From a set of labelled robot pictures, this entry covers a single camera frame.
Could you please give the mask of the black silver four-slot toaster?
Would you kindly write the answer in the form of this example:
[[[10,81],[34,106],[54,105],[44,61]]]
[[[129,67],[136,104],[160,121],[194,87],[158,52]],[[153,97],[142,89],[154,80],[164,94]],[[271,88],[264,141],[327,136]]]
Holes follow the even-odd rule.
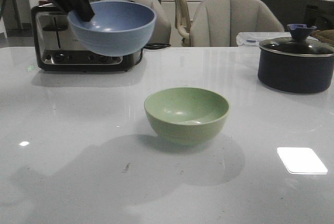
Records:
[[[104,56],[88,51],[77,40],[67,14],[52,4],[31,9],[38,66],[45,71],[120,72],[142,60],[142,50],[125,56]]]

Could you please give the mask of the glass pot lid blue knob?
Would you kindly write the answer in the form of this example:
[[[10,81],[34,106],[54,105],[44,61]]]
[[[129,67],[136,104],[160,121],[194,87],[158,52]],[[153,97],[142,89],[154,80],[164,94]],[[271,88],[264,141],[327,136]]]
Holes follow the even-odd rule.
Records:
[[[308,26],[304,23],[287,24],[289,37],[266,39],[259,43],[261,50],[274,54],[282,54],[297,57],[332,57],[333,46],[310,39],[316,26]]]

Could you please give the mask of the dark blue pot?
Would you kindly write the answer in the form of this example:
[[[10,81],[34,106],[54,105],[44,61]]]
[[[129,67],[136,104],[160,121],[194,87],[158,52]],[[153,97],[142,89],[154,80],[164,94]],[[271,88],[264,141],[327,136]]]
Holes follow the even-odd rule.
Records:
[[[268,87],[311,94],[327,90],[333,78],[332,57],[297,57],[260,49],[258,79]]]

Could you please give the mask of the blue bowl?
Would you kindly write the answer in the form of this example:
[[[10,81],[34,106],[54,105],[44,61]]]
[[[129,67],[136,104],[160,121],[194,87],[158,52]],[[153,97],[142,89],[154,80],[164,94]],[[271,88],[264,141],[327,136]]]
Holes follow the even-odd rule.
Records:
[[[149,7],[128,1],[91,3],[94,16],[82,21],[75,11],[67,15],[69,26],[87,50],[105,56],[129,55],[150,40],[156,13]]]

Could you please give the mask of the green bowl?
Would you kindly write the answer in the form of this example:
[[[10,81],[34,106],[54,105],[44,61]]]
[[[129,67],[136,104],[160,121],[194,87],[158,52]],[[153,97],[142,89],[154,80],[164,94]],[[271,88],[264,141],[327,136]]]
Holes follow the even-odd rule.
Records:
[[[201,88],[169,88],[147,97],[144,102],[152,129],[163,139],[197,145],[216,137],[228,117],[228,100]]]

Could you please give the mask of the clear plastic container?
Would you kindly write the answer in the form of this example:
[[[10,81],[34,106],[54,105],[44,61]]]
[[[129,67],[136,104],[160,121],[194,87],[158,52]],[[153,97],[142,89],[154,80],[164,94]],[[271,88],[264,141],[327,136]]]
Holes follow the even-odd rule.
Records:
[[[289,32],[239,32],[236,36],[238,46],[260,46],[262,41],[266,41],[263,46],[267,47],[288,44],[309,46],[320,43],[319,40],[311,36],[307,37],[304,41],[297,42]]]

